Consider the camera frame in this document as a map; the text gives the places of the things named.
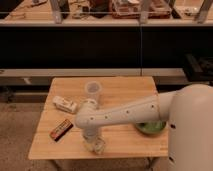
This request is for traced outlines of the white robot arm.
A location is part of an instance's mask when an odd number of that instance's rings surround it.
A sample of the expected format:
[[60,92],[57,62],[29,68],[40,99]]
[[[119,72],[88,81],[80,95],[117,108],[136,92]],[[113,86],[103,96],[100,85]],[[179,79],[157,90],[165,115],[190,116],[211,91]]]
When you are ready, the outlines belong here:
[[168,171],[213,171],[213,87],[188,85],[125,105],[99,110],[92,99],[75,117],[84,139],[92,142],[104,126],[168,123]]

